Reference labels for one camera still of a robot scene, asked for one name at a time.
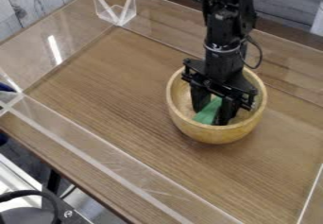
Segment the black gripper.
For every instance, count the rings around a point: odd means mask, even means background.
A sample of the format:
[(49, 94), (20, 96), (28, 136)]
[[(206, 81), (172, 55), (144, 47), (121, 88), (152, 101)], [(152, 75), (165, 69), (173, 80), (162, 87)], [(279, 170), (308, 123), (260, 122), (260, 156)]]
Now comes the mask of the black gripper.
[(216, 124), (225, 126), (238, 108), (250, 109), (257, 90), (242, 75), (246, 45), (230, 50), (205, 48), (202, 60), (185, 59), (181, 79), (189, 83), (194, 112), (210, 102), (210, 95), (221, 98)]

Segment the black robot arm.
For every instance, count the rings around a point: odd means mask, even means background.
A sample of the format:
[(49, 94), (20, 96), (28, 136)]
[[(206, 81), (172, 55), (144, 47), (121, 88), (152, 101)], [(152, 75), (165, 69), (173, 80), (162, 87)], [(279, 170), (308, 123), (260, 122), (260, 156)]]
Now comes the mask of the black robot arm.
[(192, 106), (201, 112), (210, 97), (220, 98), (210, 124), (224, 126), (240, 109), (250, 110), (257, 89), (242, 75), (249, 32), (254, 27), (253, 0), (200, 0), (204, 58), (185, 59), (181, 79), (189, 83)]

